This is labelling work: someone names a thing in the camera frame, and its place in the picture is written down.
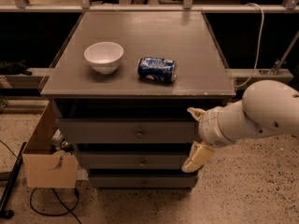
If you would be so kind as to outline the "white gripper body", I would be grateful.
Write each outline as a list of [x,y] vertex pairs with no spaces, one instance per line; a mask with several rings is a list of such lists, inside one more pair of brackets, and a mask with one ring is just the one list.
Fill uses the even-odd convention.
[[228,139],[222,132],[219,124],[221,108],[219,106],[209,109],[200,116],[198,132],[201,139],[217,147],[232,145],[234,141]]

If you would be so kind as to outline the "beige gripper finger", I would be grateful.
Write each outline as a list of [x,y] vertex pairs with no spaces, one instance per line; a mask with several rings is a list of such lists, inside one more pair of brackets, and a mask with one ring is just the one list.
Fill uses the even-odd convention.
[[214,154],[214,149],[205,142],[192,143],[189,157],[183,163],[181,170],[185,173],[193,173],[199,170],[206,162],[208,162]]
[[194,107],[189,107],[187,111],[192,115],[192,117],[199,121],[201,117],[206,113],[204,109],[201,108],[194,108]]

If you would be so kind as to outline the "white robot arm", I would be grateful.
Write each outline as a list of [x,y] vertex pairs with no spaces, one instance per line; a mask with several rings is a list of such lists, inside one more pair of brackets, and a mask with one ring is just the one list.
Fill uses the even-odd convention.
[[185,173],[200,169],[214,153],[213,147],[232,145],[243,138],[259,139],[287,133],[299,135],[299,92],[275,81],[257,81],[238,102],[208,110],[190,107],[202,141],[193,142],[181,167]]

